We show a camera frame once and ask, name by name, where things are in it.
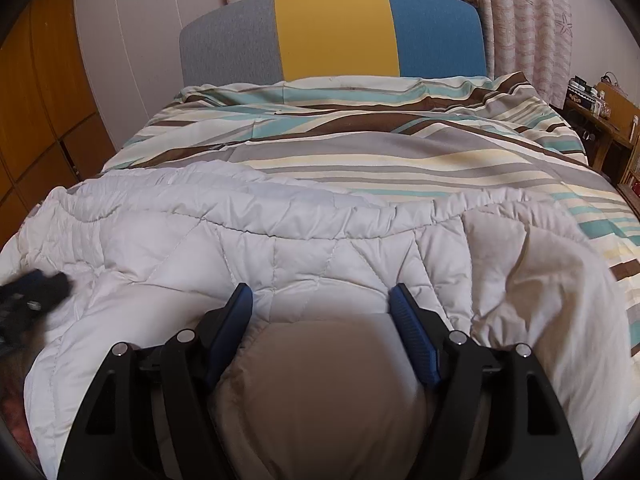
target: white quilt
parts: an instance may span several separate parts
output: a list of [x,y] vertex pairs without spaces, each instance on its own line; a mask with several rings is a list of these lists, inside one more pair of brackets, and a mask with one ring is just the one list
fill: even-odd
[[534,348],[585,478],[627,427],[618,288],[572,217],[524,190],[388,206],[226,162],[111,171],[53,190],[0,282],[34,267],[75,282],[25,384],[50,479],[109,348],[164,343],[240,282],[254,317],[211,410],[242,478],[405,477],[429,414],[386,314],[398,282],[480,344]]

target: wooden cabinet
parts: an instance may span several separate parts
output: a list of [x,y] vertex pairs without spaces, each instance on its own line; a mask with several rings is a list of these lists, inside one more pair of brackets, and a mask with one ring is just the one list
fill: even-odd
[[73,0],[32,0],[0,46],[0,249],[52,188],[94,176],[113,154]]

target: black robotic device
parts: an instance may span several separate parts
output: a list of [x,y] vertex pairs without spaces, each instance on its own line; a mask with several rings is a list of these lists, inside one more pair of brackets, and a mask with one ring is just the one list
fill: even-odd
[[[562,407],[529,346],[478,346],[420,309],[403,284],[391,290],[389,305],[418,379],[438,399],[410,480],[460,478],[483,389],[492,403],[476,479],[582,479]],[[152,418],[155,384],[162,387],[182,478],[236,479],[207,397],[233,359],[252,309],[251,289],[241,284],[224,308],[163,346],[114,345],[76,415],[58,479],[166,480]]]

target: striped bed sheet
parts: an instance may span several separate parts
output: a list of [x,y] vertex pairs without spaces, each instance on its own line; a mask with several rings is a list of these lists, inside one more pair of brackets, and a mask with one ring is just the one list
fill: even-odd
[[189,87],[104,171],[206,160],[388,203],[503,186],[551,195],[624,291],[640,374],[640,222],[587,166],[578,135],[521,73],[493,81],[338,76]]

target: wooden desk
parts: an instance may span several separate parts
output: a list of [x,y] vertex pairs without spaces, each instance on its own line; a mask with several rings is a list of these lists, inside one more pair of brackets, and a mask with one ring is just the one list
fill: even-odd
[[587,119],[598,131],[600,131],[604,135],[598,143],[598,151],[596,152],[595,159],[593,161],[593,164],[591,165],[594,170],[602,171],[604,159],[607,156],[607,152],[609,151],[612,142],[616,142],[629,150],[633,149],[634,145],[629,142],[629,139],[627,139],[626,136],[624,136],[617,127],[609,123],[609,121],[606,121],[601,117],[597,117],[586,108],[574,103],[569,99],[564,100],[564,107],[578,112],[582,117]]

